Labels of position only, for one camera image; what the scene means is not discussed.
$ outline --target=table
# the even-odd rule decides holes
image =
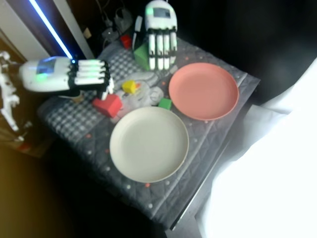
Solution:
[[[118,82],[131,73],[142,71],[133,59],[132,51],[114,42],[104,49],[99,59],[107,60],[110,73]],[[85,100],[79,104],[53,97],[38,110],[40,118],[91,166],[94,177],[107,185],[107,189],[126,203],[138,208],[151,220],[170,228],[179,217],[215,162],[217,152],[230,130],[240,109],[250,97],[259,79],[216,58],[212,54],[178,39],[176,64],[168,71],[156,71],[158,86],[168,97],[168,83],[181,67],[194,62],[208,62],[221,66],[235,78],[240,99],[236,108],[227,116],[215,121],[198,121],[172,112],[185,123],[190,146],[187,158],[171,177],[152,184],[132,181],[114,166],[109,154],[109,140],[115,126],[91,105],[95,92],[84,92]]]

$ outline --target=green block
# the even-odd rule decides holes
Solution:
[[[160,108],[165,108],[167,110],[170,110],[170,108],[172,107],[172,101],[170,99],[167,99],[167,98],[162,98],[160,100],[158,106]]]
[[[135,61],[146,71],[150,70],[148,44],[149,43],[144,43],[133,52]]]

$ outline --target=red block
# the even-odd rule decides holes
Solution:
[[[104,101],[95,98],[93,101],[94,107],[107,117],[113,118],[117,115],[122,107],[120,98],[115,94],[108,94]]]
[[[132,39],[129,35],[121,36],[120,40],[121,40],[124,48],[129,49],[132,47]]]

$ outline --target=white robotic hand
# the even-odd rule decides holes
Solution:
[[[145,28],[149,35],[150,69],[169,69],[177,51],[177,18],[172,6],[163,0],[149,2],[145,8]]]

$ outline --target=white plate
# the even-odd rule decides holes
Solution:
[[[115,126],[110,139],[114,165],[137,182],[157,182],[171,176],[184,162],[189,146],[182,120],[169,110],[134,110]]]

